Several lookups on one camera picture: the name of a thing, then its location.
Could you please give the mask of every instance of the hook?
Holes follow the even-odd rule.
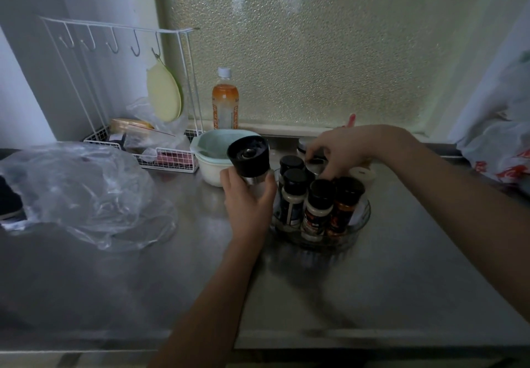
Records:
[[[92,36],[92,31],[90,30],[90,26],[86,25],[86,27],[89,29],[90,39],[92,39],[92,48],[88,47],[83,39],[80,39],[79,41],[81,42],[81,44],[83,46],[85,46],[85,49],[87,49],[90,52],[95,52],[96,51],[96,42],[94,41],[94,36]]]
[[[70,30],[68,29],[68,25],[66,24],[66,22],[63,22],[65,28],[66,28],[66,31],[68,32],[68,37],[70,38],[70,43],[71,43],[71,46],[66,44],[65,40],[63,39],[63,36],[62,35],[59,35],[59,40],[61,42],[63,42],[63,44],[66,46],[67,49],[73,49],[75,47],[75,43],[74,43],[74,40],[71,38],[71,33],[70,33]]]
[[[109,46],[110,51],[112,51],[114,54],[117,54],[118,51],[120,51],[120,48],[118,47],[118,42],[116,41],[116,34],[114,33],[114,27],[112,26],[110,30],[112,30],[112,37],[114,38],[114,44],[116,45],[116,50],[112,48],[109,42],[105,42],[105,43],[107,46]]]
[[[136,39],[136,45],[138,46],[138,54],[136,54],[132,46],[131,46],[131,50],[132,50],[132,53],[135,55],[135,57],[138,57],[140,55],[140,43],[138,43],[138,37],[136,36],[136,29],[132,31],[134,32],[134,38]]]
[[[160,43],[158,42],[158,32],[155,32],[155,37],[156,37],[156,45],[158,46],[158,54],[155,53],[155,50],[152,47],[151,47],[151,51],[153,52],[155,57],[158,59],[160,58],[160,55],[162,54],[162,52],[160,51]]]

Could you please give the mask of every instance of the forearm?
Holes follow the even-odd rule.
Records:
[[[224,366],[259,247],[232,242],[219,269],[149,367]]]
[[[490,283],[530,320],[530,211],[394,133],[386,163]]]

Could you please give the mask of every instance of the textured glass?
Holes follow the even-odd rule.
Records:
[[[462,49],[478,0],[162,0],[191,35],[203,117],[218,66],[232,68],[240,121],[421,128]],[[170,58],[179,60],[173,48]]]

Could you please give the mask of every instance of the person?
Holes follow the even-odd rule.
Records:
[[[308,147],[323,147],[333,179],[367,158],[390,167],[497,291],[530,321],[530,212],[455,168],[409,132],[389,125],[326,131]],[[219,269],[176,324],[149,367],[223,366],[232,349],[248,281],[272,216],[276,185],[254,198],[230,167],[221,173],[233,237]]]

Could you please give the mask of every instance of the hand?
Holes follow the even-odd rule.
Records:
[[[259,199],[252,195],[234,167],[221,171],[221,183],[232,226],[232,241],[248,241],[261,250],[272,219],[272,203],[277,191],[274,175],[267,175],[265,192]]]
[[[324,148],[328,159],[320,178],[331,180],[348,174],[352,167],[371,157],[379,157],[385,146],[402,138],[407,131],[391,125],[363,125],[335,128],[320,134],[308,147],[306,160],[313,158],[316,150]]]

